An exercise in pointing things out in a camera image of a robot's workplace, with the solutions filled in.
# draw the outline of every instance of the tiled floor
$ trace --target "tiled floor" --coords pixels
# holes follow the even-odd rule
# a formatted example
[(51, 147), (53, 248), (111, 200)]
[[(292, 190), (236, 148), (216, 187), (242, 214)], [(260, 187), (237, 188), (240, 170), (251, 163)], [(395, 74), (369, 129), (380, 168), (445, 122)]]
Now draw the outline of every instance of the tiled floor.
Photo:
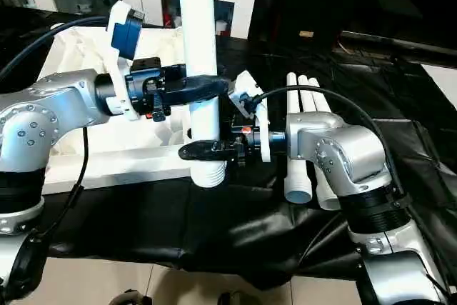
[(104, 260), (48, 259), (40, 287), (15, 305), (108, 305), (127, 289), (138, 289), (154, 305), (216, 305), (226, 291), (244, 291), (263, 305), (359, 305), (351, 281), (293, 277), (290, 283), (261, 292), (234, 275), (187, 273), (159, 265)]

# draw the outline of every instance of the silver metal housing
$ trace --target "silver metal housing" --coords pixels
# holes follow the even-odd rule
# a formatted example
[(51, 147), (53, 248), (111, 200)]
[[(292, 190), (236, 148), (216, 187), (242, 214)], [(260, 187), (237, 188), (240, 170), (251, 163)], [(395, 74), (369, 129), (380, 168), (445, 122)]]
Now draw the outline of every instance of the silver metal housing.
[[(376, 234), (357, 234), (349, 230), (349, 236), (363, 247), (363, 262), (381, 305), (407, 299), (446, 303), (444, 295), (426, 277), (427, 273), (446, 288), (413, 220), (397, 229)], [(397, 254), (405, 251), (413, 255)], [(383, 256), (385, 259), (372, 259), (370, 256)]]
[(318, 164), (337, 196), (391, 182), (383, 145), (364, 126), (350, 126), (329, 112), (306, 112), (287, 115), (286, 134), (289, 156)]
[(32, 229), (29, 222), (43, 211), (43, 207), (44, 198), (41, 197), (40, 202), (30, 209), (0, 214), (0, 234), (15, 235)]
[(52, 74), (0, 96), (0, 171), (44, 168), (50, 148), (70, 130), (105, 123), (96, 104), (93, 69)]

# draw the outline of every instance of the black cable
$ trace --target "black cable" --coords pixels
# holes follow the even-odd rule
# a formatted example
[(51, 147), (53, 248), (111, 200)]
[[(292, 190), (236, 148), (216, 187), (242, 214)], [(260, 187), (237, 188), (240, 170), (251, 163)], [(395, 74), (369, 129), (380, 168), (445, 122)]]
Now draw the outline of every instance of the black cable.
[(83, 159), (81, 171), (79, 172), (78, 180), (73, 185), (73, 188), (71, 189), (70, 194), (69, 194), (68, 198), (66, 199), (65, 205), (64, 205), (61, 213), (57, 217), (57, 219), (49, 226), (48, 229), (46, 229), (42, 233), (38, 234), (38, 237), (41, 239), (45, 239), (54, 234), (55, 230), (59, 227), (59, 224), (64, 219), (66, 213), (69, 211), (69, 209), (71, 209), (74, 206), (76, 200), (80, 196), (81, 192), (84, 190), (83, 186), (81, 186), (81, 183), (83, 181), (84, 174), (86, 173), (87, 162), (89, 160), (89, 137), (87, 134), (87, 127), (83, 128), (83, 140), (84, 140), (84, 159)]
[(59, 25), (39, 38), (37, 38), (35, 41), (30, 43), (28, 46), (26, 46), (19, 54), (17, 54), (14, 59), (12, 59), (1, 71), (0, 71), (0, 82), (2, 82), (8, 74), (11, 72), (11, 70), (17, 66), (22, 60), (24, 60), (32, 51), (40, 47), (47, 39), (50, 39), (54, 35), (58, 34), (59, 32), (66, 30), (68, 28), (71, 28), (72, 26), (81, 26), (85, 24), (94, 24), (94, 23), (103, 23), (107, 22), (108, 17), (106, 16), (92, 16), (92, 17), (86, 17), (86, 18), (80, 18), (74, 21), (69, 21), (68, 23), (63, 23), (62, 25)]
[(452, 299), (451, 294), (446, 291), (439, 282), (437, 282), (429, 273), (426, 273), (426, 277), (430, 282), (445, 296), (450, 304), (455, 304), (455, 301)]
[(322, 233), (327, 230), (330, 225), (332, 225), (332, 223), (334, 223), (339, 217), (341, 216), (341, 212), (338, 212), (332, 219), (330, 219), (326, 225), (322, 226), (321, 230), (319, 230), (316, 235), (313, 237), (313, 239), (309, 242), (308, 246), (306, 247), (305, 251), (302, 253), (302, 255), (300, 256), (300, 259), (298, 260), (298, 268), (300, 268), (300, 265), (301, 263), (303, 262), (303, 260), (306, 258), (306, 256), (308, 255), (309, 251), (311, 250), (311, 248), (314, 246), (314, 244), (316, 243), (317, 239), (319, 239), (322, 235)]
[[(396, 170), (395, 164), (393, 162), (393, 156), (392, 156), (391, 150), (389, 149), (387, 141), (384, 138), (384, 135), (382, 134), (381, 130), (379, 129), (378, 124), (376, 124), (376, 122), (370, 117), (370, 115), (368, 113), (366, 113), (365, 110), (363, 110), (359, 105), (354, 103), (352, 100), (350, 100), (350, 99), (346, 98), (345, 96), (342, 96), (336, 92), (330, 91), (328, 89), (322, 89), (320, 87), (308, 86), (308, 85), (293, 85), (293, 86), (279, 87), (277, 89), (274, 89), (274, 90), (271, 90), (266, 93), (253, 97), (252, 100), (253, 100), (254, 108), (258, 104), (260, 104), (260, 102), (263, 99), (268, 98), (269, 96), (273, 96), (275, 94), (279, 94), (282, 92), (297, 91), (297, 90), (313, 91), (313, 92), (318, 92), (318, 93), (322, 93), (322, 94), (328, 94), (329, 96), (331, 96), (335, 99), (338, 99), (339, 101), (345, 103), (346, 105), (349, 105), (351, 108), (357, 110), (357, 112), (360, 115), (362, 115), (364, 121), (370, 125), (371, 129), (378, 136), (379, 140), (381, 141), (381, 143), (384, 147), (384, 151), (386, 152), (386, 162), (387, 162), (388, 168), (391, 172), (391, 176), (392, 176), (394, 185), (397, 187), (400, 194), (406, 195), (406, 192), (403, 190), (403, 187), (401, 185), (400, 177), (398, 176), (398, 172)], [(407, 210), (408, 210), (411, 218), (416, 222), (416, 224), (417, 224), (418, 228), (420, 229), (420, 231), (422, 232), (422, 234), (425, 236), (427, 242), (436, 251), (438, 257), (441, 258), (445, 262), (446, 265), (449, 265), (449, 268), (447, 268), (447, 269), (448, 269), (450, 275), (452, 276), (454, 282), (456, 282), (457, 274), (453, 270), (452, 264), (450, 263), (450, 261), (448, 260), (446, 255), (443, 253), (440, 246), (438, 244), (436, 244), (436, 242), (433, 238), (433, 234), (427, 229), (426, 225), (424, 224), (424, 222), (422, 221), (422, 219), (417, 214), (416, 210), (413, 209), (412, 206), (408, 206)]]

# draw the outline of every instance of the white pipe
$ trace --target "white pipe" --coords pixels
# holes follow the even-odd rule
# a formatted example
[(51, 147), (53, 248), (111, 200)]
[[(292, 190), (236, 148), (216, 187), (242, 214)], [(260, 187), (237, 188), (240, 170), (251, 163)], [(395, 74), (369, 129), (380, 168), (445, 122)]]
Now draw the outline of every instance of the white pipe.
[[(319, 87), (319, 83), (315, 78), (311, 78), (308, 80), (304, 75), (299, 76), (298, 84)], [(328, 105), (327, 100), (323, 94), (310, 91), (301, 91), (300, 94), (301, 101), (303, 102), (303, 110), (305, 112), (316, 110), (331, 112), (330, 106)], [(314, 170), (316, 171), (316, 195), (319, 206), (324, 210), (339, 210), (341, 207), (338, 197), (334, 194), (331, 187), (328, 185), (326, 176), (322, 172), (322, 169), (319, 166), (314, 165)]]
[[(297, 75), (287, 74), (287, 86), (297, 85)], [(300, 112), (298, 91), (287, 92), (287, 112)], [(284, 179), (284, 196), (287, 201), (305, 204), (313, 197), (311, 180), (308, 178), (305, 160), (292, 160), (287, 157), (287, 177)]]
[[(316, 78), (308, 80), (310, 86), (320, 87)], [(317, 111), (331, 112), (330, 106), (327, 103), (326, 97), (322, 93), (311, 92), (313, 94), (314, 104), (316, 105)]]
[[(217, 75), (214, 0), (179, 0), (187, 76)], [(190, 105), (192, 139), (219, 139), (219, 100)], [(214, 187), (225, 177), (225, 161), (195, 161), (191, 177), (200, 187)]]

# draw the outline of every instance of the vertical white pole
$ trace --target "vertical white pole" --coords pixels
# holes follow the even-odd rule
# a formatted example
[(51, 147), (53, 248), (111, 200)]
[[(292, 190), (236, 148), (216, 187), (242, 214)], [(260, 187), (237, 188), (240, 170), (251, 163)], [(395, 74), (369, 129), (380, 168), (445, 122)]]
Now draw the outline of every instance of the vertical white pole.
[[(217, 75), (214, 0), (179, 0), (187, 76)], [(219, 100), (190, 105), (192, 139), (219, 139)], [(214, 187), (225, 177), (225, 161), (195, 161), (191, 177), (200, 187)]]

